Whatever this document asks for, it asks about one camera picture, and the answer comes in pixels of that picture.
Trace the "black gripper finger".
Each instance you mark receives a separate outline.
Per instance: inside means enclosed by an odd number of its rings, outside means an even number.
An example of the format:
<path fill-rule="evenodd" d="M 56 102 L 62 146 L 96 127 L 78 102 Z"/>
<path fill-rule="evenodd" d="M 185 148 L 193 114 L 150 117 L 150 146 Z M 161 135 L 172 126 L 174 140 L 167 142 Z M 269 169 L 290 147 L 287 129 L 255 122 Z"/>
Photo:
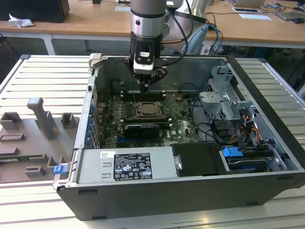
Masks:
<path fill-rule="evenodd" d="M 128 71 L 130 72 L 132 77 L 134 79 L 136 79 L 137 83 L 139 84 L 139 91 L 141 93 L 145 93 L 146 92 L 146 87 L 145 87 L 145 83 L 144 83 L 145 77 L 143 74 L 139 74 L 134 71 L 133 60 L 132 60 L 131 56 L 128 56 L 127 58 L 124 59 L 124 64 L 126 65 Z"/>
<path fill-rule="evenodd" d="M 148 88 L 155 84 L 156 82 L 160 81 L 167 75 L 168 71 L 166 68 L 159 68 L 156 69 L 152 75 L 146 75 L 144 77 L 144 92 L 148 91 Z"/>

